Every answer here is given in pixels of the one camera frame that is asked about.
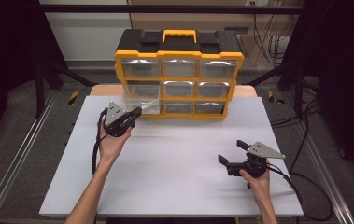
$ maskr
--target white wall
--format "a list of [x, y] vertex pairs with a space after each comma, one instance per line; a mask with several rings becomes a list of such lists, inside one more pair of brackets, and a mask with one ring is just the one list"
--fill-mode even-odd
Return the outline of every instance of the white wall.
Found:
[[[41, 4], [126, 5], [126, 0], [40, 0]], [[128, 13], [46, 13], [66, 61], [109, 61], [122, 32], [131, 28]]]

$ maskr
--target transparent drawer front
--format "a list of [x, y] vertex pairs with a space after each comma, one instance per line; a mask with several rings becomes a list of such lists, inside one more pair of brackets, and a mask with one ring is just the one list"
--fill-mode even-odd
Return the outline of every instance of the transparent drawer front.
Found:
[[122, 59], [126, 77], [159, 77], [159, 60], [157, 59]]
[[193, 108], [192, 101], [164, 101], [165, 113], [175, 114], [190, 114]]
[[232, 78], [237, 61], [200, 61], [199, 77]]
[[197, 96], [226, 98], [229, 88], [229, 82], [199, 82], [197, 84]]
[[197, 60], [162, 59], [162, 75], [164, 77], [195, 77]]
[[150, 104], [143, 114], [160, 114], [159, 85], [127, 85], [123, 93], [126, 109], [131, 111], [136, 107]]
[[222, 114], [224, 102], [196, 102], [194, 110], [197, 114]]
[[164, 96], [192, 97], [194, 83], [191, 81], [165, 81], [163, 89]]

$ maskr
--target human hand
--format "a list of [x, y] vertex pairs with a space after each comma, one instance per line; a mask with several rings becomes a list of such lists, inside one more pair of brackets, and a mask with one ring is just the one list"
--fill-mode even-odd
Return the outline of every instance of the human hand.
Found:
[[258, 206], [262, 206], [271, 202], [269, 170], [266, 170], [264, 174], [258, 178], [252, 177], [247, 171], [243, 169], [241, 169], [239, 173], [250, 184], [255, 202]]
[[107, 165], [112, 165], [113, 162], [118, 158], [124, 143], [131, 136], [132, 128], [128, 128], [124, 135], [120, 137], [114, 137], [109, 135], [104, 129], [104, 122], [101, 124], [100, 139], [102, 139], [99, 150], [100, 150], [100, 164], [104, 163]]

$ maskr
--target white tabletop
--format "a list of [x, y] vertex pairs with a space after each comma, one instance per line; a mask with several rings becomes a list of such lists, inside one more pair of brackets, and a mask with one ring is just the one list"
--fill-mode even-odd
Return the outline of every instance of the white tabletop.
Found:
[[[51, 182], [40, 214], [66, 217], [92, 177], [96, 122], [118, 96], [88, 96]], [[259, 209], [242, 177], [228, 176], [218, 154], [242, 162], [236, 140], [260, 141], [279, 151], [258, 97], [234, 97], [226, 119], [143, 119], [106, 180], [98, 215], [105, 217], [249, 217]], [[285, 174], [283, 160], [271, 159]], [[271, 173], [278, 216], [300, 216], [302, 207], [282, 176]]]

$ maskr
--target black curtain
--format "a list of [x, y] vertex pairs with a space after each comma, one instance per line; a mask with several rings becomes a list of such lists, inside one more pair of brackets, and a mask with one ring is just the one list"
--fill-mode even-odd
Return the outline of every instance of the black curtain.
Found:
[[[308, 50], [298, 52], [302, 54], [300, 65], [305, 76], [319, 78], [319, 99], [325, 115], [340, 147], [348, 158], [354, 159], [354, 2], [327, 2], [333, 4], [310, 36]], [[320, 4], [315, 0], [306, 0], [306, 3]], [[308, 18], [298, 23], [297, 33], [291, 38], [290, 52], [297, 49], [304, 30], [312, 27], [312, 23]]]

